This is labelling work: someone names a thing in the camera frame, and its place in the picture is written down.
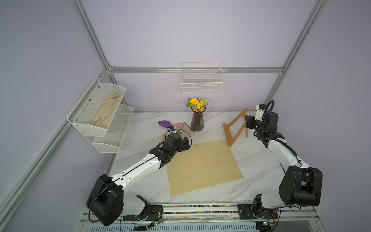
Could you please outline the wooden easel frame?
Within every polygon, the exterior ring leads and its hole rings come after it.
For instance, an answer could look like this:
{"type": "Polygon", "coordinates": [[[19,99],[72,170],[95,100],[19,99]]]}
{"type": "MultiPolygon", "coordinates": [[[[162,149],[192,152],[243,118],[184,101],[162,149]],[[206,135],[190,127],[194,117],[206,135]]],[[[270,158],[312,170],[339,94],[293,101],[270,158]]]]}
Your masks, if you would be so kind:
{"type": "Polygon", "coordinates": [[[243,111],[241,111],[237,117],[235,117],[231,122],[224,123],[223,129],[227,140],[227,145],[231,148],[237,139],[244,133],[244,136],[246,138],[249,137],[249,129],[246,127],[246,115],[248,112],[248,108],[245,108],[243,111]],[[235,125],[237,122],[241,122],[242,125],[238,128],[235,125]]]}

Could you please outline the light plywood board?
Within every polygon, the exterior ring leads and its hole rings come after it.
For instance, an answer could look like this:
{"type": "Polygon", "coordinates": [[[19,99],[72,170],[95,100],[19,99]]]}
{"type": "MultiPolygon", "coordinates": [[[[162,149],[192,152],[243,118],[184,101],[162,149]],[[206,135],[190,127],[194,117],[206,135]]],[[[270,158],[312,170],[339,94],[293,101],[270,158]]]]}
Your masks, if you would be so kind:
{"type": "Polygon", "coordinates": [[[193,145],[167,165],[171,196],[243,179],[225,140],[193,145]]]}

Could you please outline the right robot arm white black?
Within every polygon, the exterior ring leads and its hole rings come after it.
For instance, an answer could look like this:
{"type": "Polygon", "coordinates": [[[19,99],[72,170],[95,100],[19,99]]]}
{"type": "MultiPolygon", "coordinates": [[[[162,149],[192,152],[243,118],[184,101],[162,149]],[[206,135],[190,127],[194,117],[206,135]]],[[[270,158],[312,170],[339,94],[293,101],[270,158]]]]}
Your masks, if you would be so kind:
{"type": "Polygon", "coordinates": [[[275,155],[284,171],[278,191],[256,195],[253,217],[261,219],[273,215],[283,207],[318,206],[321,200],[323,173],[304,162],[288,145],[285,137],[277,132],[278,114],[273,111],[275,102],[256,106],[256,115],[246,117],[246,128],[275,155]]]}

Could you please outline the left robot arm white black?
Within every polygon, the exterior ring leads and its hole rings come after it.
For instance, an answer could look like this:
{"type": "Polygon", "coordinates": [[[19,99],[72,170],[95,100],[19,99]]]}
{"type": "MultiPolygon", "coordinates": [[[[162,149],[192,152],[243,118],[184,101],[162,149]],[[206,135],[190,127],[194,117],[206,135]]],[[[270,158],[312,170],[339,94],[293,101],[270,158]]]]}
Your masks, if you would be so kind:
{"type": "Polygon", "coordinates": [[[192,137],[188,134],[170,132],[165,141],[149,151],[139,162],[113,176],[101,175],[87,200],[89,209],[88,220],[100,222],[103,226],[113,224],[120,217],[136,217],[145,220],[150,214],[150,203],[142,196],[128,195],[128,191],[136,183],[161,169],[179,153],[189,150],[192,137]]]}

